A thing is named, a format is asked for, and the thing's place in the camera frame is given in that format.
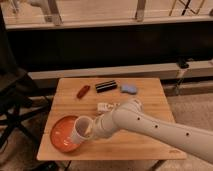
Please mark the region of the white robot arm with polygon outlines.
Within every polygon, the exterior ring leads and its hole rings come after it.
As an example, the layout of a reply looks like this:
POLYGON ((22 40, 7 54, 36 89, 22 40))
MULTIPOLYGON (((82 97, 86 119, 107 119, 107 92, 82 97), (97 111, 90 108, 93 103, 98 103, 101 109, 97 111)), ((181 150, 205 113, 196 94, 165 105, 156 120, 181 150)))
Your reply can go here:
POLYGON ((213 132, 149 116, 138 99, 125 101, 93 121, 94 137, 110 138, 120 130, 149 136, 213 164, 213 132))

